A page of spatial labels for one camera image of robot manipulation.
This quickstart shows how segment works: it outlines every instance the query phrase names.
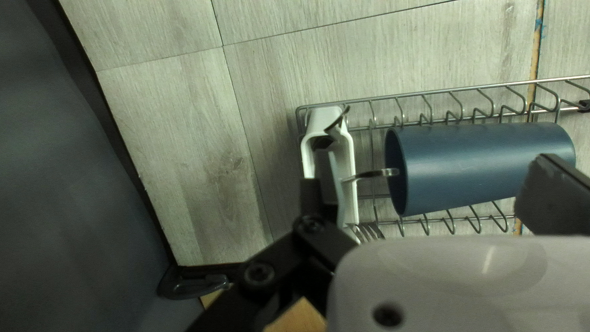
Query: metal wire rack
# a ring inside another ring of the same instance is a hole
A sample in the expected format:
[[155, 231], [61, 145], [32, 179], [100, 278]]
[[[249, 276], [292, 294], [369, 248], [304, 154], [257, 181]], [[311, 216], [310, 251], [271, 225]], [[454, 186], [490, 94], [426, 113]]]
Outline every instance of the metal wire rack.
[[[356, 169], [367, 171], [382, 167], [383, 136], [388, 128], [396, 126], [557, 123], [567, 118], [565, 125], [560, 124], [576, 144], [568, 125], [575, 125], [574, 114], [590, 108], [589, 86], [590, 75], [582, 75], [402, 93], [300, 106], [296, 119], [302, 136], [313, 109], [350, 107], [346, 124], [355, 143]], [[522, 227], [513, 214], [511, 198], [401, 218], [393, 210], [385, 181], [371, 179], [359, 183], [357, 200], [360, 222], [348, 227], [361, 242], [407, 235], [520, 233]]]

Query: blue cup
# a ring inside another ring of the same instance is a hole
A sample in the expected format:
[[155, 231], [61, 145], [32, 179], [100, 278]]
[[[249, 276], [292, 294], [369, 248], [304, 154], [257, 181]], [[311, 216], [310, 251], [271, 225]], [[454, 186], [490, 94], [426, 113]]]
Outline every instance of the blue cup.
[[576, 163], [572, 140], [552, 122], [391, 128], [385, 166], [391, 200], [402, 216], [513, 197], [537, 155]]

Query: fork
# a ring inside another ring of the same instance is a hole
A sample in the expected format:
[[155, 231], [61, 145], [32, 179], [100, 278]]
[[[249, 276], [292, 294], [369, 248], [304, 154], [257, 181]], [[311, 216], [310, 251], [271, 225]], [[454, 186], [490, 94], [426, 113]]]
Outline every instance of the fork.
[[361, 243], [385, 238], [376, 222], [348, 224], [348, 227]]

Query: screw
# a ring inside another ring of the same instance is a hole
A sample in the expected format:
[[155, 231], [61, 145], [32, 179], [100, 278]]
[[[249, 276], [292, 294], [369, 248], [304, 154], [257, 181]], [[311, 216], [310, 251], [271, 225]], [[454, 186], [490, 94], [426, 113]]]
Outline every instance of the screw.
[[269, 284], [274, 279], [273, 267], [264, 262], [252, 262], [244, 271], [244, 280], [253, 286]]
[[322, 223], [311, 216], [303, 216], [301, 226], [306, 233], [317, 233], [323, 229]]
[[373, 319], [384, 327], [398, 327], [404, 318], [401, 312], [392, 305], [384, 304], [373, 311]]

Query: wooden surface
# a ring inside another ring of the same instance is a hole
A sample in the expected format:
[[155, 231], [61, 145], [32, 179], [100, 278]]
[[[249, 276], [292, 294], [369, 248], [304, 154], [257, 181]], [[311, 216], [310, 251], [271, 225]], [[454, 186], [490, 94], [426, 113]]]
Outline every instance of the wooden surface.
[[[545, 1], [539, 55], [540, 79], [590, 74], [590, 1]], [[563, 91], [567, 100], [588, 99], [576, 89]], [[590, 114], [565, 114], [559, 122], [576, 148], [576, 167], [590, 174]]]
[[224, 47], [273, 235], [297, 215], [297, 106], [525, 80], [535, 15], [457, 1]]
[[444, 0], [213, 0], [224, 45]]
[[210, 0], [61, 0], [96, 70], [221, 46]]
[[[201, 297], [207, 309], [222, 291], [215, 291]], [[269, 324], [264, 332], [324, 332], [326, 320], [305, 298], [297, 301], [281, 317]]]
[[262, 249], [270, 237], [223, 50], [98, 75], [178, 264]]

